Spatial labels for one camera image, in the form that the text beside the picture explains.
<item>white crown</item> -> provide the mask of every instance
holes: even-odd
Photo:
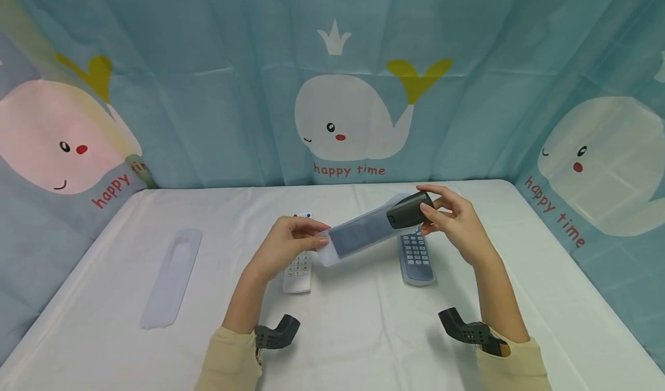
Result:
[[[323,37],[323,41],[326,43],[328,48],[328,54],[337,55],[338,57],[342,55],[342,49],[344,49],[344,44],[346,40],[351,36],[351,33],[346,32],[342,37],[339,36],[339,29],[337,29],[337,19],[332,21],[331,33],[325,33],[320,29],[319,35]]]
[[[662,84],[663,82],[665,82],[665,50],[661,51],[660,55],[663,58],[663,62],[660,67],[660,71],[656,73],[656,76],[654,76],[653,79],[659,81]]]

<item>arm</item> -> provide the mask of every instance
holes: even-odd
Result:
[[[441,195],[434,201],[434,208],[425,203],[420,206],[429,219],[429,223],[423,225],[423,234],[437,230],[445,233],[464,260],[472,265],[482,320],[495,337],[507,343],[502,345],[501,356],[476,351],[485,390],[550,391],[540,348],[526,331],[506,267],[471,202],[447,187],[419,185],[417,189]]]
[[[210,339],[196,391],[253,391],[261,377],[254,328],[268,282],[305,250],[328,242],[314,237],[329,226],[280,217],[240,276],[222,326]]]

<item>yellow whale tail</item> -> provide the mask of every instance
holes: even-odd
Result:
[[[109,80],[113,69],[111,59],[105,57],[105,55],[91,58],[88,61],[88,72],[85,72],[65,55],[58,53],[55,57],[58,62],[64,64],[88,84],[102,101],[109,103]]]
[[[406,100],[409,105],[414,105],[437,79],[446,74],[452,64],[452,59],[439,60],[430,66],[423,76],[419,76],[416,69],[411,66],[411,63],[408,63],[404,59],[391,60],[386,64],[386,67],[394,76],[399,77],[399,80],[402,81],[404,91],[406,92]]]

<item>beige sleeve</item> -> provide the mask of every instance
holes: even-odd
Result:
[[[486,391],[551,391],[540,347],[534,338],[515,343],[492,330],[510,347],[508,357],[490,355],[476,348],[476,359]]]
[[[210,338],[196,391],[254,391],[261,377],[256,335],[220,327]]]

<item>black device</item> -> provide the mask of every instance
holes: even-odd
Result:
[[[298,329],[300,329],[300,322],[291,315],[282,316],[282,320],[275,329],[259,325],[254,329],[256,348],[257,350],[286,348],[293,342]]]
[[[456,308],[447,308],[439,312],[439,320],[446,333],[459,342],[480,345],[484,352],[501,356],[500,345],[504,340],[492,336],[490,327],[482,322],[465,323]]]
[[[393,229],[402,229],[428,222],[423,212],[420,211],[420,203],[427,203],[429,206],[434,207],[432,199],[429,198],[427,192],[419,191],[419,193],[414,193],[408,198],[399,201],[386,212],[390,226]]]

